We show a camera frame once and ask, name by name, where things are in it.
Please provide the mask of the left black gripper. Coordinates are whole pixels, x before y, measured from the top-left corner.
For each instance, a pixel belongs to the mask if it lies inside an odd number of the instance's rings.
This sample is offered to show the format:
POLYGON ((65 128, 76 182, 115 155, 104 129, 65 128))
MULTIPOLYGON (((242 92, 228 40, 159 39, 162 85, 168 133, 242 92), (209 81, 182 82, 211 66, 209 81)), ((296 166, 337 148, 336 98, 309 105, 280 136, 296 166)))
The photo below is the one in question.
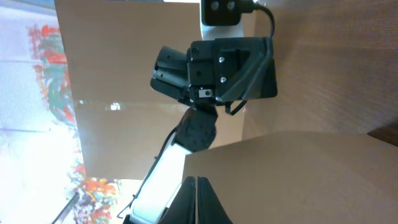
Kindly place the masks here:
POLYGON ((185 53, 163 46, 150 87, 185 105, 273 98, 278 90, 272 39, 198 40, 185 53), (224 62, 216 64, 218 57, 224 62))

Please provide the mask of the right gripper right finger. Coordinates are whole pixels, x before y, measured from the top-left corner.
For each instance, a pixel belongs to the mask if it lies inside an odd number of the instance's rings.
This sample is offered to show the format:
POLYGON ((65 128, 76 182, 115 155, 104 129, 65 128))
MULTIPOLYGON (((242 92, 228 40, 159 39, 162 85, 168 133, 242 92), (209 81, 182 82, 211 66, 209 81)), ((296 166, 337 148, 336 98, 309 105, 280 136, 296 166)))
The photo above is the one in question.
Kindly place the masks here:
POLYGON ((233 224, 206 177, 198 178, 197 199, 199 224, 233 224))

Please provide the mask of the brown cardboard box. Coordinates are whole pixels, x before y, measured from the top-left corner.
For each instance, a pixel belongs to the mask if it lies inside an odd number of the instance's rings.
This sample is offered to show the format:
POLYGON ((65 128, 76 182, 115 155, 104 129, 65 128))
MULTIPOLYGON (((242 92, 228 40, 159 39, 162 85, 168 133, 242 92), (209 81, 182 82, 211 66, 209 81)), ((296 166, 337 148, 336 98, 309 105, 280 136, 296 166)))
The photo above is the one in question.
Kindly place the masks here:
MULTIPOLYGON (((278 94, 185 159, 234 223, 397 222, 397 2, 268 1, 278 94)), ((200 40, 192 3, 57 1, 86 174, 143 179, 185 107, 150 87, 163 46, 200 40)))

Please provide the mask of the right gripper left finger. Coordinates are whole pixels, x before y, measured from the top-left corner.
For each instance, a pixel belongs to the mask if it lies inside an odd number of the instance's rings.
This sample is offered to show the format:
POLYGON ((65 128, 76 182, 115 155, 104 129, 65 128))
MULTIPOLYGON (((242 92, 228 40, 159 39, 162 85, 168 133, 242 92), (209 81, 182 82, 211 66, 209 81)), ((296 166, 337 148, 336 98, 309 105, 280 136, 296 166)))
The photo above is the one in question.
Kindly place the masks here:
POLYGON ((187 177, 159 224, 194 224, 196 201, 195 178, 187 177))

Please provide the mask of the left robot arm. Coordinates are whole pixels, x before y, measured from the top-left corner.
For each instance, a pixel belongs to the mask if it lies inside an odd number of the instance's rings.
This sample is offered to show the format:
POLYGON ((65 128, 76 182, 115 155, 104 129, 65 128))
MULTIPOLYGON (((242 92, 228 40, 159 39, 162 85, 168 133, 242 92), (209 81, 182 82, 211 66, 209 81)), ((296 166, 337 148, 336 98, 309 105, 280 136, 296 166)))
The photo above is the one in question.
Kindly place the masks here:
POLYGON ((250 100, 277 95, 273 40, 199 40, 186 52, 162 47, 150 85, 187 110, 166 137, 124 222, 194 223, 196 180, 183 179, 185 158, 212 145, 218 107, 233 116, 250 100))

